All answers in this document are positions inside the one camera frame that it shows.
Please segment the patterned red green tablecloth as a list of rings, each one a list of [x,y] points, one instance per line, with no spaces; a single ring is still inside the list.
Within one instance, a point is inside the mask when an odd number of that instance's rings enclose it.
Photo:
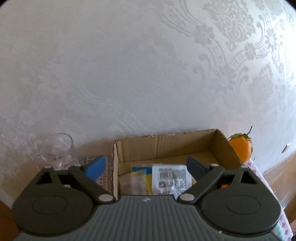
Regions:
[[[108,192],[112,192],[110,164],[106,156],[79,157],[85,175]]]

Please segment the brown cardboard box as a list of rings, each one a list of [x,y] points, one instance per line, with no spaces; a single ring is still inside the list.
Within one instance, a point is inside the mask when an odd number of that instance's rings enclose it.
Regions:
[[[186,164],[189,156],[204,164],[216,163],[238,169],[242,163],[227,138],[218,129],[155,134],[115,140],[110,157],[110,190],[119,196],[119,177],[133,166]]]

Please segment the white blue foil snack packet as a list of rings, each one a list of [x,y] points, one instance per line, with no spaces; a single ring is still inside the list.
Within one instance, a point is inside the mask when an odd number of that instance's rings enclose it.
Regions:
[[[152,194],[175,198],[191,188],[192,176],[185,165],[153,165]]]

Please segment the clear glass cup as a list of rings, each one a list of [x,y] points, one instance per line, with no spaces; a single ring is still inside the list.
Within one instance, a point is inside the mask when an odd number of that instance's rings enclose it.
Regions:
[[[40,146],[34,159],[38,170],[51,166],[54,170],[67,170],[78,162],[73,138],[67,133],[56,133]]]

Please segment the orange with green leaf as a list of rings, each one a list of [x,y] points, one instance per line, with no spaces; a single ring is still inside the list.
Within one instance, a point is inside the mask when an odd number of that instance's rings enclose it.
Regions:
[[[228,138],[231,147],[236,152],[241,163],[246,163],[252,156],[253,147],[252,139],[249,136],[253,126],[249,129],[248,133],[235,133]]]

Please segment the yellow snack packet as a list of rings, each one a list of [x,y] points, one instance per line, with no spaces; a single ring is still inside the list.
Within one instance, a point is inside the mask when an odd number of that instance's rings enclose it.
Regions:
[[[152,167],[131,168],[132,195],[152,195]]]

